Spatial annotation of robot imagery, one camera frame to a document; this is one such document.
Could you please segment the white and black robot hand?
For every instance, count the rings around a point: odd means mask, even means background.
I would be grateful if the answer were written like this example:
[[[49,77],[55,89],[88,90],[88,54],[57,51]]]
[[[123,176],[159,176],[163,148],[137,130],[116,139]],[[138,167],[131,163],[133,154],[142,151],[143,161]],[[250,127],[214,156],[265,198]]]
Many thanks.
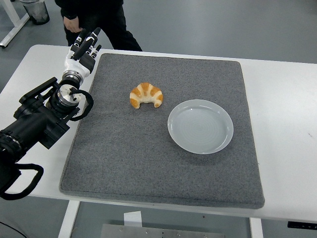
[[[81,31],[66,56],[64,73],[74,71],[82,79],[92,73],[96,57],[102,47],[101,45],[96,46],[100,31],[100,27],[93,32],[87,32],[85,29]]]

